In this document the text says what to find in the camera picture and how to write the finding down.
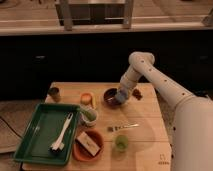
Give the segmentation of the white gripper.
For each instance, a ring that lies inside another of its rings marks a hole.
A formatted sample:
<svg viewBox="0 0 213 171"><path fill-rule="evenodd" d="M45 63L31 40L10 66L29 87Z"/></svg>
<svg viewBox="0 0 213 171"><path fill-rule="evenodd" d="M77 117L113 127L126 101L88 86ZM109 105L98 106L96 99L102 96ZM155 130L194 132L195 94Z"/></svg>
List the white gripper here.
<svg viewBox="0 0 213 171"><path fill-rule="evenodd" d="M128 97L133 88L134 83L131 80L129 80L126 76L123 76L120 80L119 92L125 97Z"/></svg>

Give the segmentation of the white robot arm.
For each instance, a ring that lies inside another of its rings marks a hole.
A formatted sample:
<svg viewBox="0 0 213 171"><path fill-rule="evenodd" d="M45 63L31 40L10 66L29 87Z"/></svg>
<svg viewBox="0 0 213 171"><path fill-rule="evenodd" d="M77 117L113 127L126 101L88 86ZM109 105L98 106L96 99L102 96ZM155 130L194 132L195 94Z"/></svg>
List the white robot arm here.
<svg viewBox="0 0 213 171"><path fill-rule="evenodd" d="M171 171L213 171L213 100L196 96L158 69L149 52L133 52L116 99L125 103L144 76L174 110Z"/></svg>

